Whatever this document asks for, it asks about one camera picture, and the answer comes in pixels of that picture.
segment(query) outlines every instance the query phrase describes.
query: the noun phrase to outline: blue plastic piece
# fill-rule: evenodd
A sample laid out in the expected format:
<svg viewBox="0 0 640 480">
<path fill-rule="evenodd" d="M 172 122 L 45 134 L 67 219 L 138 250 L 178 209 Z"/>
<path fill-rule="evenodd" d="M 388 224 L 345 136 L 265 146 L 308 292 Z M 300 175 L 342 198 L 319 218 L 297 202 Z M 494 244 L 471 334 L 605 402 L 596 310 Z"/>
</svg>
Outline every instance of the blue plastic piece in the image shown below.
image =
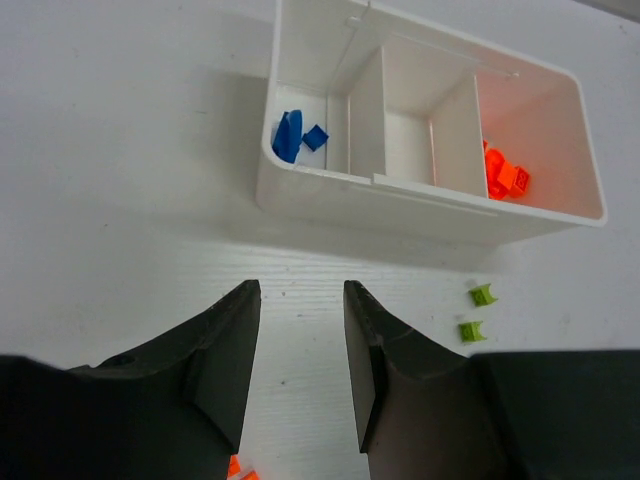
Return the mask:
<svg viewBox="0 0 640 480">
<path fill-rule="evenodd" d="M 273 139 L 273 151 L 285 162 L 295 163 L 301 144 L 302 112 L 300 110 L 284 112 Z"/>
<path fill-rule="evenodd" d="M 309 130 L 309 132 L 302 136 L 302 141 L 311 149 L 312 152 L 315 152 L 322 145 L 327 143 L 328 139 L 329 135 L 327 132 L 322 130 L 319 125 L 314 126 Z"/>
</svg>

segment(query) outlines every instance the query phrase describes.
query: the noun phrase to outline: lime green lego piece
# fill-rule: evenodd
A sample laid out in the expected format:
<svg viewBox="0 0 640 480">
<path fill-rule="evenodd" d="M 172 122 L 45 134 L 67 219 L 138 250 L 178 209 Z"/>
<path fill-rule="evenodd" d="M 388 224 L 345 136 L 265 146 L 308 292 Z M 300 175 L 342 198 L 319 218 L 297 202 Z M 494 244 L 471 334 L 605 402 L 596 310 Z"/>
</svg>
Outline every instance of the lime green lego piece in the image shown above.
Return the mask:
<svg viewBox="0 0 640 480">
<path fill-rule="evenodd" d="M 491 284 L 487 283 L 486 285 L 480 285 L 479 287 L 469 290 L 469 294 L 476 307 L 486 307 L 498 301 L 498 299 L 489 292 L 489 287 L 491 287 Z"/>
<path fill-rule="evenodd" d="M 487 337 L 480 333 L 480 325 L 482 325 L 482 322 L 467 322 L 458 325 L 462 341 L 466 343 L 473 343 L 486 340 Z"/>
</svg>

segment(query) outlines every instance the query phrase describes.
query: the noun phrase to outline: white tabletop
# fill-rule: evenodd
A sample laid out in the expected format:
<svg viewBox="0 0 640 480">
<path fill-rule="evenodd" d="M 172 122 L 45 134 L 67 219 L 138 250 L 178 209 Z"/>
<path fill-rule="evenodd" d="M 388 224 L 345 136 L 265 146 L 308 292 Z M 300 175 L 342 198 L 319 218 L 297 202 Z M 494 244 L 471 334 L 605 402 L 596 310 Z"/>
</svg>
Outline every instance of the white tabletop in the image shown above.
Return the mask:
<svg viewBox="0 0 640 480">
<path fill-rule="evenodd" d="M 0 351 L 95 365 L 257 278 L 241 458 L 325 480 L 368 478 L 345 279 L 456 352 L 639 347 L 640 25 L 569 0 L 388 3 L 577 75 L 604 229 L 487 250 L 268 216 L 253 190 L 272 1 L 5 2 Z M 500 301 L 473 310 L 470 281 Z M 460 315 L 489 340 L 462 346 Z"/>
</svg>

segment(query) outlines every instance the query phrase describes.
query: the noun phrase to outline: white storage box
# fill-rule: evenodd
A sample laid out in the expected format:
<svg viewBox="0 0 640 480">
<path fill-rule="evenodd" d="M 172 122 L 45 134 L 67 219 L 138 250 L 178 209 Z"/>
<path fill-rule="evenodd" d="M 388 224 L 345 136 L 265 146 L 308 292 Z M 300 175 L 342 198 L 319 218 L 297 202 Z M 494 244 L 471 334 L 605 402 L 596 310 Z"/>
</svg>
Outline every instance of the white storage box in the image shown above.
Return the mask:
<svg viewBox="0 0 640 480">
<path fill-rule="evenodd" d="M 501 244 L 607 212 L 580 87 L 558 68 L 389 8 L 279 0 L 257 185 L 269 212 Z M 295 164 L 271 144 L 284 111 L 330 138 Z M 531 175 L 489 199 L 482 140 Z"/>
</svg>

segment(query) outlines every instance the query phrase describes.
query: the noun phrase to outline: black plastic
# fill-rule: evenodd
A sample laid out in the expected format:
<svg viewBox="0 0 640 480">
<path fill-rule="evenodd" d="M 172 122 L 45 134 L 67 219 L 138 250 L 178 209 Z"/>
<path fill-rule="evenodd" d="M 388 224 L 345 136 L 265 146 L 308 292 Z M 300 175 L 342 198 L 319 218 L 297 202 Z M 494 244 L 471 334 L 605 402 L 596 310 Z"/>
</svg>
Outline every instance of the black plastic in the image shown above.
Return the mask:
<svg viewBox="0 0 640 480">
<path fill-rule="evenodd" d="M 360 282 L 344 288 L 356 428 L 373 480 L 507 477 L 465 357 L 387 312 Z"/>
<path fill-rule="evenodd" d="M 344 289 L 362 452 L 374 480 L 640 479 L 640 352 L 467 359 Z"/>
<path fill-rule="evenodd" d="M 226 478 L 259 321 L 251 280 L 97 368 L 0 357 L 0 478 Z"/>
</svg>

